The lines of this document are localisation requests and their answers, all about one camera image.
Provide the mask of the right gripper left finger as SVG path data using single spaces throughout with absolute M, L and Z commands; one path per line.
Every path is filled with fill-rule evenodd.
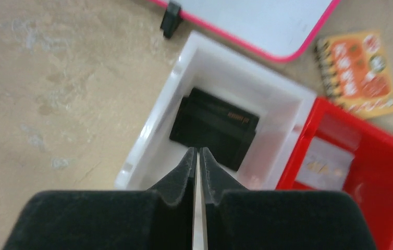
M 36 193 L 4 249 L 192 249 L 197 150 L 144 191 Z

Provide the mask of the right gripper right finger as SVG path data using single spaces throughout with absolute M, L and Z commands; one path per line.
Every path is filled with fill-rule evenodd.
M 344 192 L 249 190 L 200 149 L 206 249 L 375 249 Z

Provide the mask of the thin silver card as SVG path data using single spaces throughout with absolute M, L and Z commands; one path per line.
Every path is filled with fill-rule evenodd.
M 205 249 L 203 215 L 202 215 L 202 195 L 201 195 L 201 174 L 200 174 L 200 157 L 197 153 L 195 171 L 195 206 L 194 206 L 194 223 L 193 223 L 193 249 Z

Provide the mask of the white plastic bin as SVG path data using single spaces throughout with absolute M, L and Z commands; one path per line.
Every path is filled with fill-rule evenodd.
M 143 189 L 190 147 L 207 147 L 250 189 L 276 188 L 316 94 L 201 33 L 191 32 L 115 180 Z

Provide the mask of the red plastic bin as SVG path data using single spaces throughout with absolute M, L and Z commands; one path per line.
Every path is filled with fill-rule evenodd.
M 344 191 L 357 202 L 378 249 L 393 249 L 393 135 L 319 97 L 277 188 L 293 184 L 314 137 L 354 153 Z

